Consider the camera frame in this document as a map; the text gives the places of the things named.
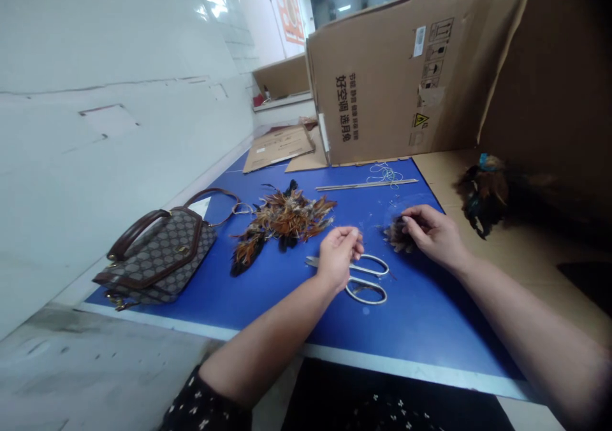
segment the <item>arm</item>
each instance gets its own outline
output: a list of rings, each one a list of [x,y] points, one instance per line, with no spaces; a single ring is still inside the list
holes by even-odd
[[[356,228],[338,227],[321,242],[317,275],[305,281],[216,351],[200,377],[218,394],[251,408],[282,373],[349,280],[363,254]]]
[[[594,425],[611,373],[608,352],[499,268],[473,257],[452,219],[427,205],[402,215],[406,232],[463,284],[563,426]]]

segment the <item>right hand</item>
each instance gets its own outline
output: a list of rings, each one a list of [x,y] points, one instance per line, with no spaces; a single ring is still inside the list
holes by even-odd
[[[471,267],[473,255],[464,246],[454,220],[429,205],[402,212],[409,233],[418,248],[434,262],[457,274]]]

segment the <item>handbag handle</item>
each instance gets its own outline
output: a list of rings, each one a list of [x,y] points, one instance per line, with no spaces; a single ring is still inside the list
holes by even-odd
[[[145,214],[119,237],[115,244],[113,244],[110,248],[106,258],[112,261],[124,261],[126,259],[126,251],[128,248],[131,246],[134,240],[136,240],[140,234],[147,229],[147,227],[149,227],[160,217],[170,216],[172,216],[172,214],[166,210],[153,210]]]
[[[233,194],[232,192],[228,192],[227,190],[224,190],[224,189],[218,189],[216,187],[211,187],[210,189],[205,189],[205,190],[202,190],[196,193],[183,206],[185,208],[189,208],[189,206],[194,201],[196,201],[199,197],[201,197],[205,193],[209,193],[209,192],[224,193],[225,195],[234,197],[236,199],[237,204],[240,203],[240,198],[238,198],[236,194]],[[216,227],[226,222],[233,215],[233,211],[234,210],[232,210],[229,213],[229,216],[225,218],[223,221],[219,222],[218,224],[212,224],[211,227]],[[127,229],[123,235],[119,237],[119,239],[115,242],[115,244],[113,244],[112,247],[110,248],[110,251],[106,255],[106,258],[112,261],[126,260],[126,252],[128,251],[128,248],[140,236],[140,234],[143,233],[147,229],[147,227],[149,227],[153,222],[155,222],[159,218],[170,217],[170,216],[172,216],[172,213],[166,210],[153,210],[150,213],[145,214],[143,217],[137,220],[132,225],[132,227]]]
[[[202,195],[204,195],[205,193],[209,193],[209,192],[221,192],[224,193],[225,195],[228,195],[230,197],[234,197],[236,199],[236,205],[238,205],[240,203],[240,198],[238,198],[238,195],[236,195],[235,193],[232,192],[228,192],[227,190],[224,189],[219,189],[217,187],[211,187],[210,189],[204,189],[198,193],[196,193],[193,197],[191,197],[190,199],[187,200],[187,203],[185,203],[183,205],[184,208],[189,208],[189,206],[196,201],[198,198],[200,198]],[[232,209],[231,212],[229,213],[229,216],[226,217],[225,219],[223,219],[221,222],[219,222],[218,224],[211,224],[211,227],[216,227],[221,225],[222,223],[225,223],[227,221],[229,221],[230,217],[234,214],[234,210]]]

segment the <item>gray floor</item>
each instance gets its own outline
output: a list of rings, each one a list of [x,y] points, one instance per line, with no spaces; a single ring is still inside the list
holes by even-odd
[[[47,306],[0,342],[0,430],[154,430],[193,367],[220,342]],[[255,407],[278,431],[302,364]],[[516,431],[560,431],[548,408],[500,399]]]

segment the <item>silver scissors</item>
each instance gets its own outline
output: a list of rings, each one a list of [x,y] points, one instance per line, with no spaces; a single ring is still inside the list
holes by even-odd
[[[383,261],[382,259],[379,259],[376,256],[371,256],[369,254],[362,254],[361,255],[361,259],[371,259],[375,262],[378,262],[379,264],[381,264],[384,267],[384,270],[382,272],[377,272],[376,270],[370,270],[369,268],[363,268],[363,267],[359,267],[358,265],[355,264],[350,264],[349,268],[352,268],[353,270],[357,270],[359,272],[363,272],[363,273],[367,273],[370,275],[374,275],[378,278],[380,278],[383,275],[386,275],[387,273],[389,273],[389,266],[386,264],[385,261]],[[306,257],[306,264],[311,265],[313,267],[318,267],[319,266],[319,258],[313,257],[313,256],[307,256]],[[355,288],[355,292],[351,291],[351,289],[349,288],[349,284],[350,283],[357,283],[359,286],[357,288]],[[372,301],[372,300],[364,300],[362,298],[357,297],[357,293],[363,289],[371,289],[372,291],[375,291],[377,293],[380,294],[381,299],[380,300],[376,300],[376,301]],[[346,292],[349,294],[349,296],[353,297],[357,302],[361,302],[361,303],[365,303],[367,305],[380,305],[381,303],[384,303],[387,301],[387,292],[385,292],[385,290],[383,289],[382,286],[373,283],[372,281],[367,281],[367,280],[363,280],[360,278],[355,278],[355,277],[350,277],[349,278],[349,283],[346,285],[345,288]]]

